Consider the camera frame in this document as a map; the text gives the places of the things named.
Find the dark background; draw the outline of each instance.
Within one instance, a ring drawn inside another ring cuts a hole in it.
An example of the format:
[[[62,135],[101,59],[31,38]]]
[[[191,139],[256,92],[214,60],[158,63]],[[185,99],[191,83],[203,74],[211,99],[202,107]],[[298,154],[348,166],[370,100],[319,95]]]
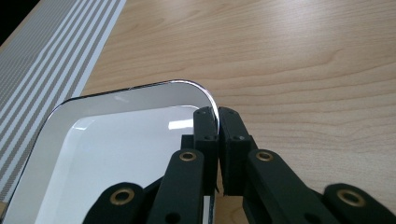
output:
[[[39,0],[0,0],[0,45],[38,2]]]

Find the wood grain surface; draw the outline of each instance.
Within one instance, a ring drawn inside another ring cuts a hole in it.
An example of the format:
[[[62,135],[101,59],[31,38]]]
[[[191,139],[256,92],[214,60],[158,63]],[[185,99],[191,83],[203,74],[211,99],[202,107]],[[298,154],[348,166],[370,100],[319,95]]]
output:
[[[175,78],[308,187],[348,183],[396,213],[395,1],[129,0],[83,94]],[[247,223],[241,202],[220,194],[216,222]]]

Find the white plate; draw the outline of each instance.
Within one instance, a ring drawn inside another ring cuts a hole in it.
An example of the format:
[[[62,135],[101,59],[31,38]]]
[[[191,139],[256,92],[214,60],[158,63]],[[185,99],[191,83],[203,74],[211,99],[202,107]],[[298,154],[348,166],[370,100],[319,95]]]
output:
[[[72,99],[42,127],[4,223],[81,223],[120,182],[146,187],[163,176],[192,114],[217,107],[204,88],[174,80]],[[204,223],[213,204],[205,198]]]

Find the striped placemat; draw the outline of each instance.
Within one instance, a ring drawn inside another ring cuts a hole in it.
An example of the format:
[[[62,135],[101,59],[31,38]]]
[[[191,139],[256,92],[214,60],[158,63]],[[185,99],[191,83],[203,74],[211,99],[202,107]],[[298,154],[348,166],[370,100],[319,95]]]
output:
[[[0,201],[52,109],[81,94],[125,1],[42,0],[0,52]]]

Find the tray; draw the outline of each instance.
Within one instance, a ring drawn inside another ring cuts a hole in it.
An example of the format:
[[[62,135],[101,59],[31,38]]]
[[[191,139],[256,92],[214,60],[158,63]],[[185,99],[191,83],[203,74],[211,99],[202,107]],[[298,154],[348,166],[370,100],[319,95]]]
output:
[[[172,80],[71,99],[36,139],[3,223],[81,223],[99,195],[120,182],[146,187],[163,176],[192,113],[216,104],[207,90]],[[204,223],[214,199],[205,196]]]

